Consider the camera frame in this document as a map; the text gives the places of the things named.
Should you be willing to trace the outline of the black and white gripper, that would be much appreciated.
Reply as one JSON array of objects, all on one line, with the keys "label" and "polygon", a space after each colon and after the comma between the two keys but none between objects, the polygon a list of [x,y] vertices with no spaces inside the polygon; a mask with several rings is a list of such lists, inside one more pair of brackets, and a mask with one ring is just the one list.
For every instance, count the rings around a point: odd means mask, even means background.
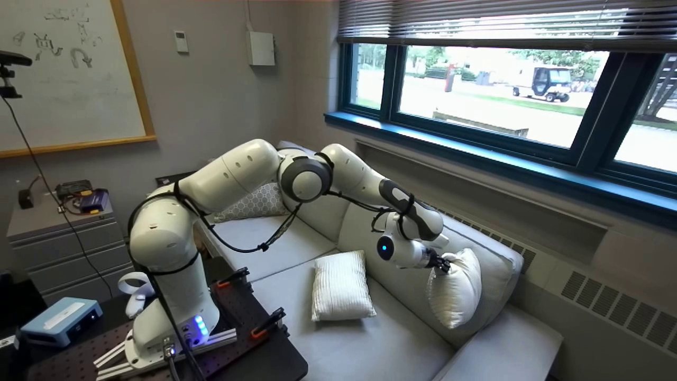
[{"label": "black and white gripper", "polygon": [[420,242],[418,243],[418,252],[420,252],[420,266],[422,268],[435,268],[438,273],[448,275],[452,273],[452,261],[444,259],[442,249],[438,243],[435,242]]}]

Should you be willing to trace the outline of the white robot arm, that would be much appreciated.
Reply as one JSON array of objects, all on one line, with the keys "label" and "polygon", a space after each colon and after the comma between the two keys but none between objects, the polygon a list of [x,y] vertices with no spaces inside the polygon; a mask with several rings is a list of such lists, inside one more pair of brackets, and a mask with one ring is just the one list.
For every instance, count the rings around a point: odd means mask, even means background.
[{"label": "white robot arm", "polygon": [[441,213],[369,166],[354,150],[330,143],[308,155],[279,150],[256,138],[158,188],[134,209],[132,262],[151,278],[158,298],[134,318],[127,336],[94,361],[95,381],[194,364],[201,353],[240,338],[237,329],[221,326],[194,226],[267,182],[300,205],[334,195],[384,213],[387,224],[377,253],[392,265],[437,271],[448,266],[433,248],[442,234]]}]

